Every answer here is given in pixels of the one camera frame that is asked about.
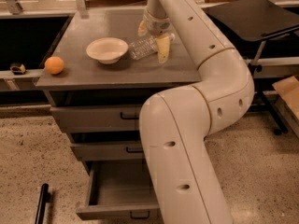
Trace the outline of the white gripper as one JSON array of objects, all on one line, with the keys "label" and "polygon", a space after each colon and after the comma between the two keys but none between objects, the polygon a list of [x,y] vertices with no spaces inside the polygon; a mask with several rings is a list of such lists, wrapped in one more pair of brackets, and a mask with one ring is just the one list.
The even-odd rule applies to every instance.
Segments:
[{"label": "white gripper", "polygon": [[170,20],[163,10],[145,8],[143,20],[138,26],[138,35],[144,36],[145,34],[150,34],[157,36],[155,41],[159,63],[165,63],[169,57],[170,37],[169,34],[166,34],[169,29]]}]

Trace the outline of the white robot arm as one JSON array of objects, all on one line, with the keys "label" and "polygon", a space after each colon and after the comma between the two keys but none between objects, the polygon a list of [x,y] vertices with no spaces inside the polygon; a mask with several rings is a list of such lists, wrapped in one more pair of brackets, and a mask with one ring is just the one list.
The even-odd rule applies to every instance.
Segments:
[{"label": "white robot arm", "polygon": [[148,0],[150,33],[163,17],[200,76],[191,85],[152,95],[139,116],[164,224],[234,224],[204,139],[244,116],[253,100],[253,78],[234,45],[193,0]]}]

